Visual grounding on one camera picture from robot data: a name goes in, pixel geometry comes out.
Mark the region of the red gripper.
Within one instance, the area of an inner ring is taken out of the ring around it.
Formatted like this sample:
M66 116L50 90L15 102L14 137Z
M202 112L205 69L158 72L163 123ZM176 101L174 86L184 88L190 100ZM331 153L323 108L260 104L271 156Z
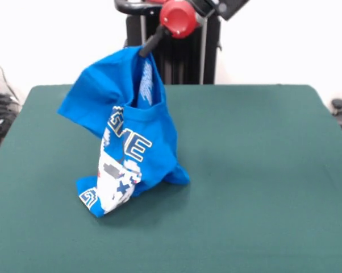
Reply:
M175 39L184 39L190 36L203 24L202 21L202 17L189 1L165 1L160 10L160 26L142 45L139 56L147 57L169 34Z

